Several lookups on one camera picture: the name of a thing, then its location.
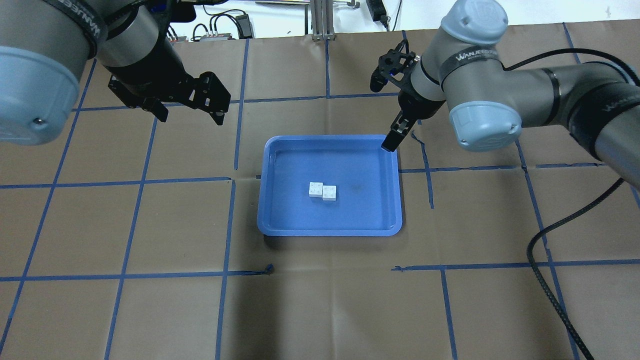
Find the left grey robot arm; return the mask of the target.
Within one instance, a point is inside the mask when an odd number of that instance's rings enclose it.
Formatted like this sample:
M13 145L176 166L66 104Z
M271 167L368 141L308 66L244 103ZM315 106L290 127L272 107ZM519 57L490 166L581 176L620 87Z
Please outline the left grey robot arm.
M85 64L110 73L108 87L130 109L162 122L167 103L222 125L231 94L212 71L185 70L167 30L195 17L195 0L3 0L1 141L38 146L61 135L82 90Z

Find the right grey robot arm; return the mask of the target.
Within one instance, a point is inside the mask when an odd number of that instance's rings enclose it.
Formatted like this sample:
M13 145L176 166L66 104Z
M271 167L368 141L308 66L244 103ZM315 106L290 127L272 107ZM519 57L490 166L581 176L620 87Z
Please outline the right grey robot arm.
M560 48L506 67L496 46L507 28L496 0L457 0L422 55L406 39L381 55L370 89L394 84L400 107L382 148L394 152L417 121L447 105L463 150L499 150L524 128L559 125L638 188L638 73L590 48Z

